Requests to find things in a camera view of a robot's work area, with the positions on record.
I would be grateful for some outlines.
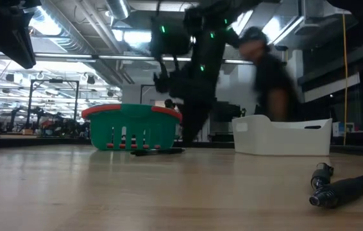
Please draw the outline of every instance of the wooden tabletop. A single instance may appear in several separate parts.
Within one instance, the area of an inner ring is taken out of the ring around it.
[[[363,230],[363,198],[308,202],[319,162],[333,180],[363,175],[363,157],[257,157],[190,149],[134,157],[92,146],[0,150],[0,230]]]

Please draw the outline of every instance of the green basket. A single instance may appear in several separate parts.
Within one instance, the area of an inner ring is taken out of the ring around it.
[[[90,119],[92,144],[99,150],[169,149],[182,119],[172,109],[131,104],[98,105],[84,110],[81,116]]]

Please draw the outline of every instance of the metal frame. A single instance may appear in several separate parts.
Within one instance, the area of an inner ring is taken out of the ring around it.
[[[50,83],[63,83],[63,82],[67,82],[67,83],[76,83],[76,97],[74,100],[74,115],[73,115],[73,119],[76,121],[76,114],[78,113],[78,97],[79,97],[79,81],[78,80],[58,80],[58,79],[52,79],[52,80],[31,80],[30,81],[30,91],[29,91],[29,103],[28,103],[28,118],[26,119],[26,128],[30,128],[29,123],[30,123],[30,114],[31,114],[31,106],[32,106],[32,95],[33,95],[33,84],[35,82],[50,82]]]
[[[56,53],[35,53],[35,58],[56,58],[68,59],[75,62],[95,62],[96,60],[129,60],[129,61],[155,61],[155,58],[149,56],[132,56],[132,55],[77,55],[77,54],[56,54]],[[0,52],[0,59],[7,58]],[[173,57],[163,57],[164,62],[173,62]],[[190,57],[178,57],[179,62],[190,62]],[[239,60],[239,59],[223,59],[224,64],[243,64],[253,65],[252,62]]]

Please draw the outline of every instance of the person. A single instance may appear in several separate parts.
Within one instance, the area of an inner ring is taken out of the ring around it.
[[[282,62],[270,53],[267,36],[250,27],[240,38],[241,56],[256,66],[253,90],[257,93],[258,114],[277,122],[302,121],[301,103],[294,82]]]

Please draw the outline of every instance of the white storage tray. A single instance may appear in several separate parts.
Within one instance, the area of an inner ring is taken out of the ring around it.
[[[241,117],[233,119],[235,150],[254,155],[327,156],[331,127],[331,119],[276,123],[264,115]]]

